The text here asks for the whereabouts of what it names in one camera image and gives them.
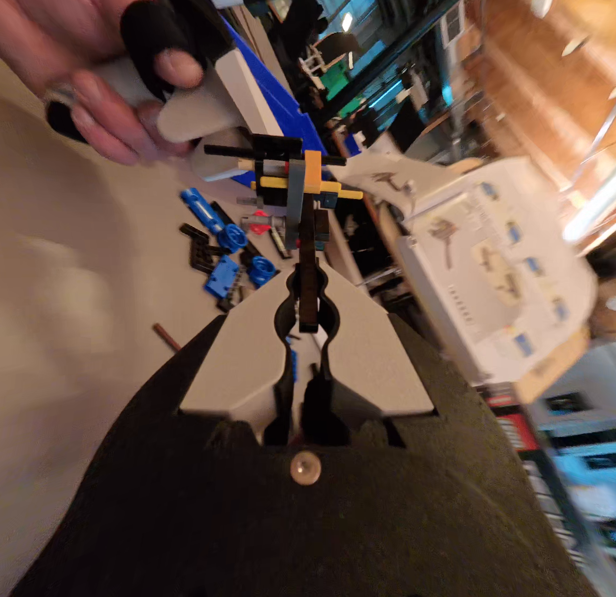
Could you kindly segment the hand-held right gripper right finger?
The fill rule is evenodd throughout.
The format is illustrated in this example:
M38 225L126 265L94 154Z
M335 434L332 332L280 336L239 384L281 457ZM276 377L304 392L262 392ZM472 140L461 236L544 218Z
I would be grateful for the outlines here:
M327 264L319 265L319 371L303 401L314 444L349 444L365 423L431 415L435 406L387 311Z

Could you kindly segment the blue flat toy panel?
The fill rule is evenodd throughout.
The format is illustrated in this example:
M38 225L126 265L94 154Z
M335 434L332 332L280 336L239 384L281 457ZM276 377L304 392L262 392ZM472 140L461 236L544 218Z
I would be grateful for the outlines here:
M218 300L225 300L234 285L240 267L229 256L223 255L211 272L203 289Z

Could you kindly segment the blue curved toy panel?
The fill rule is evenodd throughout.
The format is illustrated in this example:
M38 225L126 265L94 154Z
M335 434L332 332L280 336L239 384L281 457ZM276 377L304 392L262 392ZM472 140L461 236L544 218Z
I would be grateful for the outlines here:
M211 234L218 236L225 229L226 224L199 190L193 187L185 189L181 191L180 198Z

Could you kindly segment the printed task card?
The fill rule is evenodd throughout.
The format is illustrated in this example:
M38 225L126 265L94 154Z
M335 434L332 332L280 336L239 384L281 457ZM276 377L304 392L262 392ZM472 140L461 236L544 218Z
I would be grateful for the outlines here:
M474 194L486 236L473 258L500 304L513 310L494 343L529 370L584 323L596 282L560 236L541 191L484 179Z

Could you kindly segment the truck print toy set box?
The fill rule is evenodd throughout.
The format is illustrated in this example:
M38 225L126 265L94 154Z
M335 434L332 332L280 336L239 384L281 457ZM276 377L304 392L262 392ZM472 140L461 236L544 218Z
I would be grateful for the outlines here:
M486 387L478 391L517 452L553 532L575 565L589 572L588 555L592 545L589 531L521 405L511 393L496 393Z

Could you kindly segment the black orange toy chassis assembly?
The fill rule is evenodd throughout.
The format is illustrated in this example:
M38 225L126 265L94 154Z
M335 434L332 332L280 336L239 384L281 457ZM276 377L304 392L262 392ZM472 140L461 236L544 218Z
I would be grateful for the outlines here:
M235 159L241 171L252 171L256 203L284 208L279 225L285 249L299 248L299 331L315 333L319 321L320 280L316 243L326 242L329 225L326 209L339 199L363 198L362 191L344 190L341 183L326 180L323 172L344 167L347 158L304 150L303 140L254 134L251 147L202 144L205 155ZM324 210L317 211L318 203Z

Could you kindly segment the brown toy axle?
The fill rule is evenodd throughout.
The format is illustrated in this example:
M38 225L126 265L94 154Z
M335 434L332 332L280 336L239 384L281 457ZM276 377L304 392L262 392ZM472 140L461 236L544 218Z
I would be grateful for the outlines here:
M151 329L174 354L182 350L182 346L160 324L153 324Z

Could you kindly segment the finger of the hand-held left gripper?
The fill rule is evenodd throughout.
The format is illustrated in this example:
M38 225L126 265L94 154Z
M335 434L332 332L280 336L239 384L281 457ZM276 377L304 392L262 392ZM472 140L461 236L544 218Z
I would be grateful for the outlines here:
M241 51L235 48L214 64L227 93L253 134L282 136L278 122Z
M239 167L238 157L205 154L205 145L252 148L251 134L247 130L222 130L200 138L189 158L192 173L204 181L242 176L247 170Z

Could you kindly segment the blue wheel hub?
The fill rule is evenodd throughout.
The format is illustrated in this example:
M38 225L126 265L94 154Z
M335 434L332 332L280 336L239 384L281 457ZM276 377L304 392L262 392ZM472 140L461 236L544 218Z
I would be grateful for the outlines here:
M225 224L216 234L221 248L231 254L243 250L248 245L248 238L242 228L234 223Z
M264 256L253 256L248 266L248 278L256 287L264 286L277 274L277 269L273 262Z

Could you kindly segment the pile of black toy beams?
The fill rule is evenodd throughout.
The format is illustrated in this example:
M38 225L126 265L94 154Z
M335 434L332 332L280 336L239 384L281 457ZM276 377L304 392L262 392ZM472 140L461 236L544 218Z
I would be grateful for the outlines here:
M212 206L214 211L220 216L220 218L225 224L234 223L231 217L227 215L227 213L216 201L208 203ZM264 255L251 242L251 240L248 238L246 231L241 226L240 227L245 232L248 238L248 245L243 250L240 250L235 254L231 254L225 249L221 248L218 244L216 236L211 234L202 223L201 225L202 227L198 229L191 224L183 223L179 228L180 232L183 233L190 240L189 263L191 268L204 274L206 277L206 283L211 272L214 270L216 264L223 255L229 256L240 267L234 285L225 300L218 300L217 298L208 293L214 298L216 302L216 308L218 308L222 313L227 314L230 310L235 308L235 306L238 306L243 300L247 299L251 295L251 293L253 293L253 291L259 289L256 288L248 278L248 266L250 265L250 261L253 256ZM277 274L275 276L280 274L280 270L277 267L276 269Z

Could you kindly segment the blue bin with white tag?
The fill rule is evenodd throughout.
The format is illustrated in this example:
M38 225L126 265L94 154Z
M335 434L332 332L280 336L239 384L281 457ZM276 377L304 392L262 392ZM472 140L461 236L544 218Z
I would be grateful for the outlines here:
M310 117L300 111L295 97L279 82L266 65L258 58L247 42L231 26L227 29L233 36L237 47L242 52L260 91L272 110L284 136L301 138L304 149L325 152L321 139Z

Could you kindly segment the white book stand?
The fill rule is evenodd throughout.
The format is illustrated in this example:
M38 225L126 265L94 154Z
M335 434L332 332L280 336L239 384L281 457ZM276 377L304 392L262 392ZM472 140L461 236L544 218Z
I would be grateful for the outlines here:
M398 178L396 246L445 353L475 386L530 404L589 345L597 277L562 237L547 181L526 157L451 176Z

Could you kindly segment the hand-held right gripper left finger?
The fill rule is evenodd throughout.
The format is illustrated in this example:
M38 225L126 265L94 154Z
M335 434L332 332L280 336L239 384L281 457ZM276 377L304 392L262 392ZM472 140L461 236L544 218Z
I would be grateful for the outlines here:
M296 325L295 267L284 269L222 318L180 409L246 422L268 446L292 430L295 380L287 337Z

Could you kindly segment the instruction booklet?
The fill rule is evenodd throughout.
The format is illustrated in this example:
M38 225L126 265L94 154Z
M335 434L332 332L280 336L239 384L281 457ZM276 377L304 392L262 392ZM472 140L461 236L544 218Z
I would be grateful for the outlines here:
M395 259L435 335L452 357L491 376L497 363L522 361L494 343L513 310L501 305L473 258L473 247L486 236L474 188L486 179L521 190L519 178L527 169L525 161L513 158L456 175L449 168L374 152L333 169L344 186L394 210Z

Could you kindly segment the green board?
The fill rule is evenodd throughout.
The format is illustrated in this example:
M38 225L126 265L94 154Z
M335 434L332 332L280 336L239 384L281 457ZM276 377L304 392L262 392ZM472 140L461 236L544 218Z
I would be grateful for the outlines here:
M333 64L325 73L321 74L319 78L327 91L325 99L331 100L349 83L350 77L347 59L342 59Z

